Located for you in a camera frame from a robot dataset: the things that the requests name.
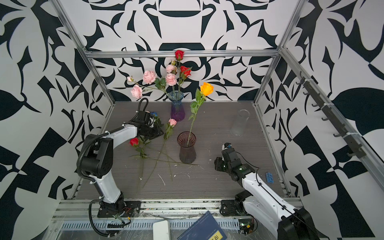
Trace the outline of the small red rose stem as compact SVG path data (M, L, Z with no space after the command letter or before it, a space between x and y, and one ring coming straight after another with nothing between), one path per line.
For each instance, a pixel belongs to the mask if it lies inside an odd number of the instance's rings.
M182 72L182 63L181 61L183 60L184 57L184 52L182 50L176 50L175 52L175 60L176 60L176 67L177 71L179 73L179 79L178 79L178 90L181 91L181 87L183 84L183 72Z

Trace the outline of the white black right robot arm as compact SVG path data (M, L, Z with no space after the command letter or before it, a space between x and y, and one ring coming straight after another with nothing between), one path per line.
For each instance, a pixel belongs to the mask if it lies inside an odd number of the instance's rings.
M278 240L319 240L324 237L305 208L297 209L259 176L258 167L242 163L230 143L223 145L215 170L227 173L244 190L235 196L235 212L259 221Z

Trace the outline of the purple ribbed glass vase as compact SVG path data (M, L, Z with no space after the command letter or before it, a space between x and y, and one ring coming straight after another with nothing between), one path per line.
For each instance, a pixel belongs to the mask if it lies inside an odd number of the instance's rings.
M185 110L182 103L184 94L180 91L174 91L169 93L169 100L171 101L171 118L177 122L182 121L185 118Z

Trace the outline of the large red rose stem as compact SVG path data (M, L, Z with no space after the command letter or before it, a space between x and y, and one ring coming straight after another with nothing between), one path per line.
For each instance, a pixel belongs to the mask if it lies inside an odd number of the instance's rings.
M191 75L191 68L185 66L180 67L179 89L181 89L185 80Z

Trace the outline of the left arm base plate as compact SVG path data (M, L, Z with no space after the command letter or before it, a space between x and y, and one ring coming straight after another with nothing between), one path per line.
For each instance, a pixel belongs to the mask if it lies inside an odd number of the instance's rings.
M140 213L141 201L124 201L108 204L103 201L100 203L98 218L112 218L119 214L121 217L133 217Z

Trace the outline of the clear glass vase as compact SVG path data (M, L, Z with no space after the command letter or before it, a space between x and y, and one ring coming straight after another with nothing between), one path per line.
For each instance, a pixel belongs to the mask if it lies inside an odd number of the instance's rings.
M241 109L238 111L236 120L234 121L231 134L236 137L241 137L245 133L247 122L250 117L250 112L246 109Z

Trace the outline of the pink peony flower stem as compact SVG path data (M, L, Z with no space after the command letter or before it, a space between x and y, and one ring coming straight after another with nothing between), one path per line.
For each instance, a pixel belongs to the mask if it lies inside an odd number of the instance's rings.
M177 94L175 86L178 83L177 73L178 73L178 62L176 60L172 60L170 64L166 67L166 76L165 76L165 91L170 100L176 101Z

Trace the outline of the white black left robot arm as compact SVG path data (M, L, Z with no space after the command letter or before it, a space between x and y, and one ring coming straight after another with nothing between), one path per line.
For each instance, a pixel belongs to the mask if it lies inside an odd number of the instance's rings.
M155 124L149 126L122 124L115 130L86 137L79 153L76 172L79 177L95 186L103 210L116 214L121 213L125 207L124 194L117 187L112 174L114 149L135 137L153 140L163 134L161 127Z

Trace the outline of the dark maroon glass vase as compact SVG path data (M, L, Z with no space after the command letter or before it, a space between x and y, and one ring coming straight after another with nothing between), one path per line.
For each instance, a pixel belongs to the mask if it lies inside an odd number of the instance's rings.
M182 132L177 137L177 143L180 147L179 159L182 163L192 164L197 157L195 144L197 138L193 133Z

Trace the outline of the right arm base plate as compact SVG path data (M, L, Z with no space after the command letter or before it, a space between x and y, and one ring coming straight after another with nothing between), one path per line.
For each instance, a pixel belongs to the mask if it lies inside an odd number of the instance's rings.
M244 190L235 195L233 200L221 200L220 214L225 217L229 216L247 216L248 213L244 207L244 201L250 197L251 193Z

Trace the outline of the blue rose stem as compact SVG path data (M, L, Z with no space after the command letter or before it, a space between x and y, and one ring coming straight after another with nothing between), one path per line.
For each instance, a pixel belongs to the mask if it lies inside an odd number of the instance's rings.
M152 118L153 118L153 124L154 126L157 126L157 127L162 127L163 124L162 124L162 121L160 119L160 117L158 116L158 114L156 112L150 112Z

